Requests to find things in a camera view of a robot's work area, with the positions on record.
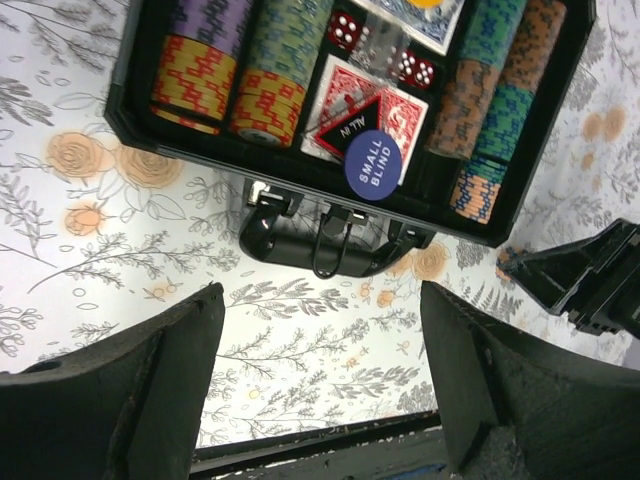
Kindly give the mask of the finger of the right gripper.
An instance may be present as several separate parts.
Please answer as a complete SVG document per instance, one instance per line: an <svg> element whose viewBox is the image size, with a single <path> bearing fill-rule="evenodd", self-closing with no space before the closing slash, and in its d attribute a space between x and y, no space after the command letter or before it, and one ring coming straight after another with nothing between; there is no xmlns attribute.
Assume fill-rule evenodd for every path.
<svg viewBox="0 0 640 480"><path fill-rule="evenodd" d="M504 271L576 330L639 336L639 225L618 219L592 237L521 254Z"/></svg>

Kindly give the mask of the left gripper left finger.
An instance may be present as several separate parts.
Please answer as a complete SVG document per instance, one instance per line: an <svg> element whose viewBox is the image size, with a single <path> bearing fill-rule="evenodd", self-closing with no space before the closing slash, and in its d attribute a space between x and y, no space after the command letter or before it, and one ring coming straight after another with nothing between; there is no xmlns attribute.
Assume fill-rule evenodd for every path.
<svg viewBox="0 0 640 480"><path fill-rule="evenodd" d="M4 479L186 479L225 318L209 284L72 353L1 374Z"/></svg>

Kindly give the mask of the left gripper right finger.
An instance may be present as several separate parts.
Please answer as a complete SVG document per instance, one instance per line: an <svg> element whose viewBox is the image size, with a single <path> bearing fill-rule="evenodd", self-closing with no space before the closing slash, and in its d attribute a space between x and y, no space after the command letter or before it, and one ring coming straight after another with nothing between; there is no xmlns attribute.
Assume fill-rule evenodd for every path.
<svg viewBox="0 0 640 480"><path fill-rule="evenodd" d="M421 321L454 472L638 478L638 371L546 342L435 282L422 284Z"/></svg>

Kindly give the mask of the blue round blind button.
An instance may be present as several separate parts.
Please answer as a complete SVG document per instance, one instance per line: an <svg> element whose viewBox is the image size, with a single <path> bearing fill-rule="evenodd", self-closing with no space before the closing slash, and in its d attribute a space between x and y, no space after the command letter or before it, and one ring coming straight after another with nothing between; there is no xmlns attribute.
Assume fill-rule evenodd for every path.
<svg viewBox="0 0 640 480"><path fill-rule="evenodd" d="M368 130L349 144L343 166L347 183L359 197L379 201L389 197L399 184L402 154L389 134Z"/></svg>

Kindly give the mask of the red triangular all-in token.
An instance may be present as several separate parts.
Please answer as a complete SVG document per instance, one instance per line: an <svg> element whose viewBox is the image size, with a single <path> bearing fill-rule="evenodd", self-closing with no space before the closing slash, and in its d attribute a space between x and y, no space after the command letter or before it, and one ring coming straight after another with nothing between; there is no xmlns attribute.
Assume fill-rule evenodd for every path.
<svg viewBox="0 0 640 480"><path fill-rule="evenodd" d="M382 93L377 92L331 115L312 134L312 155L323 160L339 161L358 135L380 129L381 111Z"/></svg>

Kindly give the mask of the tan blue chip stack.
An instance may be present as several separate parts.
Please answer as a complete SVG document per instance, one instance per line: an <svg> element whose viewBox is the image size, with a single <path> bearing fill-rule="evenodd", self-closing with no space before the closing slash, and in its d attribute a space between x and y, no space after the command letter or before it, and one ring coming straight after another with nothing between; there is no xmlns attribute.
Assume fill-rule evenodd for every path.
<svg viewBox="0 0 640 480"><path fill-rule="evenodd" d="M511 246L505 247L499 251L496 257L495 274L502 283L507 284L512 281L511 277L503 270L504 265L524 253L526 253L525 248L516 248Z"/></svg>

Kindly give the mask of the yellow round blind button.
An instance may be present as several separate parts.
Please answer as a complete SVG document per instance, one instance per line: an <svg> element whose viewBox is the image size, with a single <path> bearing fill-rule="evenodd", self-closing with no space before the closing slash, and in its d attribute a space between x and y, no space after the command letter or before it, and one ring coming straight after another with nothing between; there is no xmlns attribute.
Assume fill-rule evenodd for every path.
<svg viewBox="0 0 640 480"><path fill-rule="evenodd" d="M409 3L421 9L431 9L440 6L444 0L408 0Z"/></svg>

